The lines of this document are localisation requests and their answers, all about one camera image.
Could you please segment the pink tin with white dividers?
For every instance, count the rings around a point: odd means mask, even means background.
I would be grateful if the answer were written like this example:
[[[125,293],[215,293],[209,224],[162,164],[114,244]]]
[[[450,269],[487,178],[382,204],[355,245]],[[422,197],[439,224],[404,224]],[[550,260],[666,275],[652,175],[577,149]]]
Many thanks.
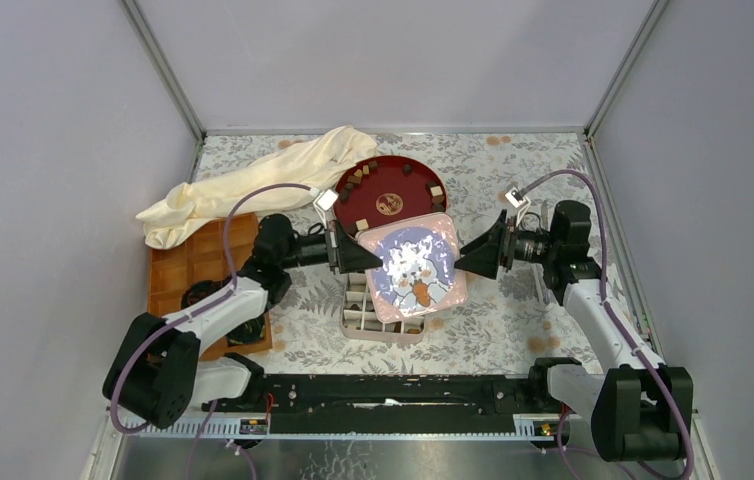
[[[390,323],[380,321],[364,273],[346,275],[340,326],[350,339],[402,345],[419,343],[425,333],[421,317]]]

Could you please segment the silver tin lid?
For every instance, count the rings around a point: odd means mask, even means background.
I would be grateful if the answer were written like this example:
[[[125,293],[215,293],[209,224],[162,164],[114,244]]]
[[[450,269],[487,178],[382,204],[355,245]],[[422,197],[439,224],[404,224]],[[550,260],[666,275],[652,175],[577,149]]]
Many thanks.
[[[463,304],[467,279],[455,267],[459,240],[453,219],[438,212],[368,229],[357,243],[382,265],[365,271],[377,320],[394,323]]]

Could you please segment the silver metal tongs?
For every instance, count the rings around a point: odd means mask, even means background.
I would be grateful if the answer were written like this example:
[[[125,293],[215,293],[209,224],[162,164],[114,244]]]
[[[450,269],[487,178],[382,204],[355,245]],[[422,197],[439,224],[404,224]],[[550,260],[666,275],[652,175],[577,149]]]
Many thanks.
[[[537,229],[539,230],[548,229],[550,217],[549,217],[549,207],[548,207],[547,200],[543,200],[541,203],[534,204],[530,209],[530,213],[536,219]],[[550,289],[545,285],[543,267],[541,265],[534,264],[533,273],[534,273],[534,279],[535,279],[535,284],[536,284],[538,301],[542,305],[548,306],[553,302],[554,298]]]

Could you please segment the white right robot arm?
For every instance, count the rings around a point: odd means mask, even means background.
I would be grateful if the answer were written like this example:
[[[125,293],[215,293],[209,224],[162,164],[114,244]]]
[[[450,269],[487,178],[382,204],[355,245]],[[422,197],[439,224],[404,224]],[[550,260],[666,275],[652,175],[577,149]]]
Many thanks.
[[[683,367],[669,366],[625,321],[589,254],[591,226],[590,207],[572,200],[556,204],[547,229],[523,230],[502,212],[461,248],[454,266],[490,279],[516,261],[541,266],[544,285],[589,341],[603,378],[574,360],[542,362],[537,367],[544,374],[526,386],[532,407],[550,412],[562,403],[588,421],[605,461],[688,459],[692,377]]]

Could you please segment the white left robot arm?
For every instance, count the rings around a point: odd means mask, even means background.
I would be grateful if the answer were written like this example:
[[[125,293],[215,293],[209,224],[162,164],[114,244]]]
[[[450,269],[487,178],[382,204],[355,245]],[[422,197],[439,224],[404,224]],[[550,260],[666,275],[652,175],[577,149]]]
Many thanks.
[[[290,270],[326,264],[336,273],[382,267],[382,260],[346,234],[340,223],[298,234],[289,218],[273,214],[259,222],[251,256],[229,281],[199,302],[164,317],[137,316],[104,380],[114,426],[132,427],[118,416],[125,409],[145,426],[173,425],[186,410],[227,399],[249,411],[262,401],[261,368],[237,354],[204,361],[202,354],[246,322],[263,317],[284,298]]]

